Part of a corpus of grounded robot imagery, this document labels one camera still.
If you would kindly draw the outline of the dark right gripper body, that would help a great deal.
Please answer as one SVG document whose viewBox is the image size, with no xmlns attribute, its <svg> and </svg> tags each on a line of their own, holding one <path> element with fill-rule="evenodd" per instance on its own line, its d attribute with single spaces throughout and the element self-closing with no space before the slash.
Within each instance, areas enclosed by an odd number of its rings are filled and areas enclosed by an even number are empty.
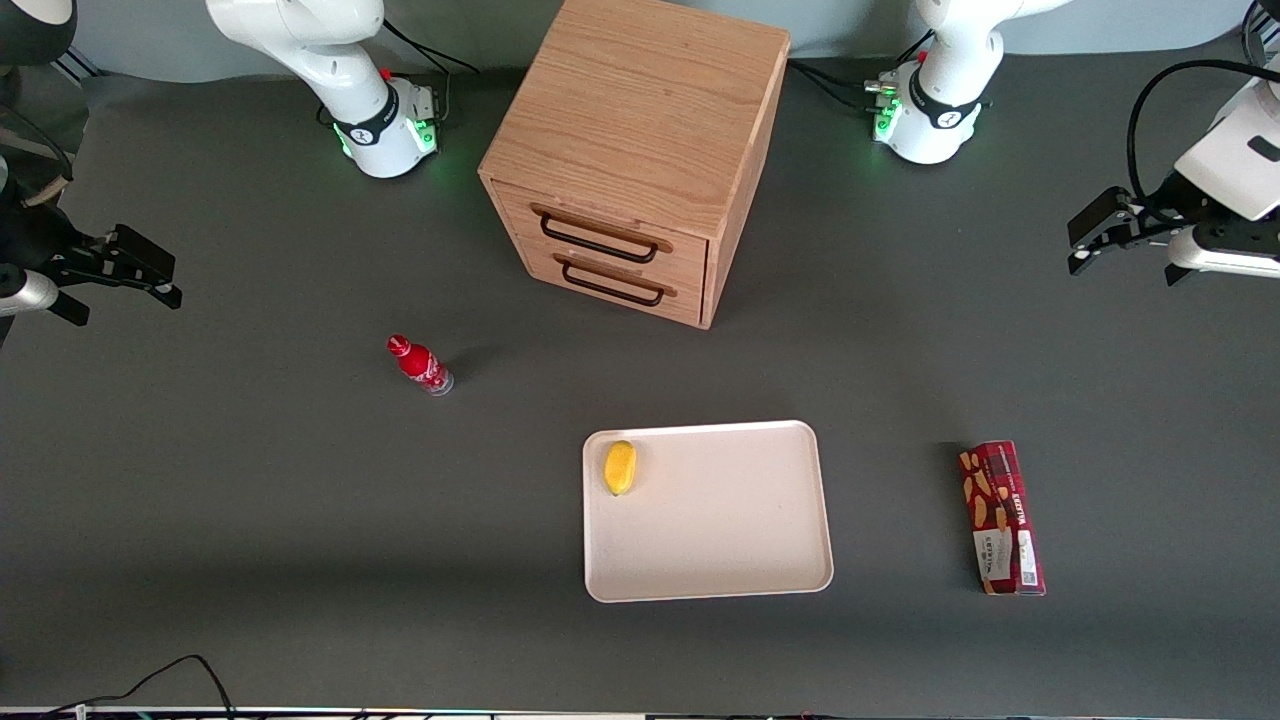
<svg viewBox="0 0 1280 720">
<path fill-rule="evenodd" d="M 60 210 L 44 204 L 28 208 L 15 190 L 3 191 L 3 264 L 61 279 L 52 259 L 64 256 L 78 242 L 78 229 Z"/>
</svg>

